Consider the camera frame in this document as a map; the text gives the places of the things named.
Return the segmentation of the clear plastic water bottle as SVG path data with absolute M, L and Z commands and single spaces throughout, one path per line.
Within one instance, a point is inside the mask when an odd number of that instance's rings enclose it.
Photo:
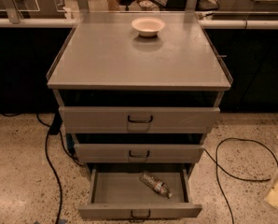
M 169 187 L 161 179 L 158 179 L 155 175 L 152 175 L 149 172 L 142 172 L 140 174 L 139 179 L 146 186 L 148 186 L 154 192 L 156 192 L 159 196 L 168 199 L 170 199 L 173 196 Z

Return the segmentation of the grey drawer cabinet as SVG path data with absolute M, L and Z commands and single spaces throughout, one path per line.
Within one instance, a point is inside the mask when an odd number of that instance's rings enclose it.
M 232 83 L 196 17 L 163 12 L 165 27 L 140 36 L 141 13 L 89 13 L 50 68 L 61 106 L 217 107 Z M 207 133 L 69 133 L 76 144 L 202 146 Z

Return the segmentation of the grey bottom drawer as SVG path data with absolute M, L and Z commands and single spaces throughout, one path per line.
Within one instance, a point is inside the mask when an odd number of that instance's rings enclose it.
M 171 198 L 159 196 L 139 180 L 148 171 L 162 180 Z M 78 207 L 84 219 L 175 219 L 197 217 L 202 207 L 189 196 L 188 171 L 182 164 L 97 164 L 90 171 L 89 201 Z

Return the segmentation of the grey drawer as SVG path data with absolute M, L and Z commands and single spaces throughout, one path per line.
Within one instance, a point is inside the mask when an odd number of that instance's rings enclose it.
M 78 159 L 87 163 L 196 163 L 199 145 L 76 144 Z
M 139 180 L 148 171 L 162 180 L 171 198 L 159 196 Z M 84 219 L 175 219 L 197 217 L 202 207 L 189 196 L 188 171 L 182 164 L 97 164 L 90 171 L 89 201 L 78 207 Z
M 68 133 L 209 133 L 217 107 L 61 106 Z

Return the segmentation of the grey middle drawer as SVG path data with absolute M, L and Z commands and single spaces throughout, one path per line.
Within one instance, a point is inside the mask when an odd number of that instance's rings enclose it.
M 76 144 L 78 159 L 87 163 L 196 163 L 199 145 Z

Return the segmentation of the grey top drawer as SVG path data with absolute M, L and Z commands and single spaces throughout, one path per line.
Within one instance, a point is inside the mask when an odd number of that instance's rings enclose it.
M 217 107 L 61 106 L 68 133 L 209 133 Z

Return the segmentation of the white paper bowl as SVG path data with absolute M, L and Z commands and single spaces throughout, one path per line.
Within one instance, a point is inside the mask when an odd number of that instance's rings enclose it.
M 143 17 L 132 21 L 132 28 L 143 37 L 153 37 L 165 27 L 165 22 L 158 18 Z

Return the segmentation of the white cup with straw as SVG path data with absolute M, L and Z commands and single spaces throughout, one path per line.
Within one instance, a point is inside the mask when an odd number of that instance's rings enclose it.
M 139 3 L 139 6 L 140 8 L 143 10 L 143 11 L 148 11 L 152 8 L 152 5 L 153 3 L 151 1 L 148 1 L 148 0 L 145 0 L 145 1 L 141 1 Z

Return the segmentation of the black power adapter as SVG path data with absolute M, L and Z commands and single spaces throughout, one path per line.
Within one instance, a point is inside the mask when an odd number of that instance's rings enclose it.
M 56 112 L 52 121 L 52 124 L 49 127 L 50 135 L 57 135 L 60 132 L 63 120 L 59 112 Z

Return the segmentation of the white horizontal rail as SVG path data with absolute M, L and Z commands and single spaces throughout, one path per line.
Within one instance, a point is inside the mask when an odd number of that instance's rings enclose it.
M 204 29 L 257 29 L 278 30 L 278 21 L 212 21 L 198 20 Z M 18 24 L 11 23 L 9 19 L 0 19 L 0 27 L 24 28 L 70 28 L 77 24 L 77 20 L 68 19 L 27 19 Z

